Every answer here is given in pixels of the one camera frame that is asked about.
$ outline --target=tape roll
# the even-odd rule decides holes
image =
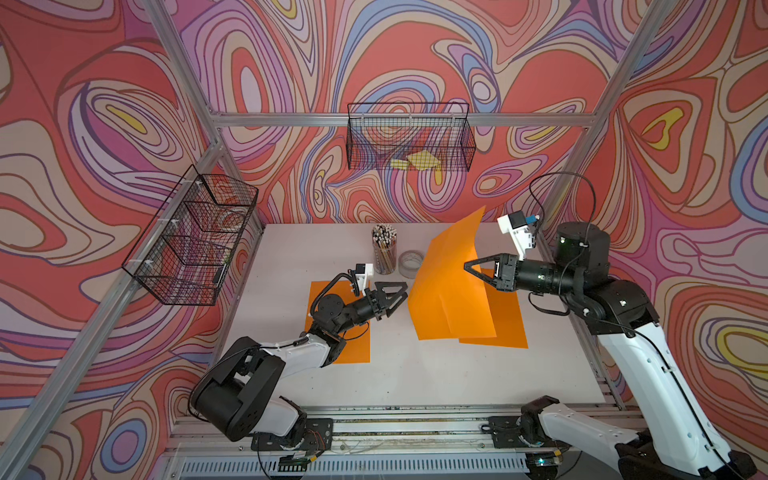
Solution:
[[[397,262],[397,270],[405,278],[416,278],[416,272],[424,262],[424,253],[418,250],[408,250],[400,255]]]

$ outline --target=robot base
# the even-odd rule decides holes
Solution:
[[[333,442],[333,419],[307,419],[300,432],[293,430],[284,437],[271,433],[256,432],[250,444],[259,452],[290,452],[304,450],[322,452],[330,450]]]

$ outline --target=orange paper sheet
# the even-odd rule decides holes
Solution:
[[[305,332],[312,326],[312,317],[310,316],[312,301],[315,300],[315,297],[318,296],[320,291],[322,291],[326,285],[328,285],[328,282],[312,282],[312,285],[310,286],[310,301],[307,302],[306,305],[306,322],[304,323]],[[352,286],[350,286],[349,282],[344,279],[339,280],[339,282],[333,286],[328,294],[331,293],[340,296],[344,303],[354,302],[358,298],[352,291]],[[341,355],[339,355],[339,358],[334,363],[371,363],[370,328],[364,325],[355,326],[348,330],[344,336],[352,339],[365,332],[366,329],[368,329],[368,332],[365,335],[346,343],[344,350],[341,351]]]
[[[485,207],[454,223],[429,244],[408,295],[419,340],[496,337],[485,283],[464,271],[478,257],[475,235]]]
[[[484,268],[482,272],[493,276],[493,269]],[[525,338],[525,327],[523,326],[523,316],[520,313],[518,293],[499,292],[486,283],[485,294],[488,296],[488,304],[491,307],[496,338],[460,339],[459,342],[471,343],[473,345],[510,346],[527,349],[528,339]]]

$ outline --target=metal grate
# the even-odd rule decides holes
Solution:
[[[469,104],[348,104],[346,156],[350,170],[469,171],[475,136]]]
[[[123,268],[164,305],[216,304],[259,193],[226,175],[198,174],[191,182],[147,255],[129,260],[132,249],[123,263]],[[131,271],[129,264],[133,262],[139,266]]]
[[[272,477],[295,476],[278,472],[277,457],[261,457]],[[181,466],[181,478],[253,477],[261,468],[256,458],[194,457]],[[489,452],[424,455],[324,455],[311,463],[305,475],[403,475],[525,473],[525,453]]]

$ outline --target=swirling line pattern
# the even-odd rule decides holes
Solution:
[[[224,0],[187,8],[174,16],[176,26],[213,108],[229,112],[346,111],[353,101],[419,108],[418,102],[451,100],[479,112],[591,111],[645,9],[631,0],[517,8],[425,0]],[[454,221],[481,204],[501,212],[528,176],[513,190],[476,196],[468,189],[478,182],[475,172],[510,156],[531,159],[520,170],[527,175],[548,171],[576,135],[566,127],[481,127],[468,174],[379,172],[374,179],[343,167],[345,133],[223,131],[247,181],[263,193],[260,216],[300,223]]]
[[[454,99],[473,111],[591,111],[644,11],[641,0],[164,4],[211,105],[230,112]],[[206,144],[141,0],[23,0],[0,12],[0,132],[11,138],[0,144],[0,221],[13,226],[0,230],[0,255],[25,273],[0,270],[8,320],[0,381],[13,394],[0,398],[2,437]],[[54,55],[28,47],[39,38]],[[526,180],[561,168],[578,135],[546,127],[473,133],[472,170],[437,175],[349,172],[343,129],[223,132],[260,187],[259,215],[269,222],[453,221],[481,204],[493,220],[532,208]],[[540,182],[537,193],[550,186]],[[151,474],[211,358],[252,245],[248,231],[216,307],[137,296],[30,465],[31,478]]]
[[[679,2],[584,167],[598,190],[597,224],[611,233],[613,273],[651,295],[703,409],[762,475],[767,72],[765,2]],[[558,219],[584,219],[584,195],[575,189]],[[605,362],[629,400],[613,360]]]
[[[0,5],[0,440],[207,147],[147,22],[141,0]],[[252,246],[248,230],[216,307],[136,295],[26,478],[151,473]]]

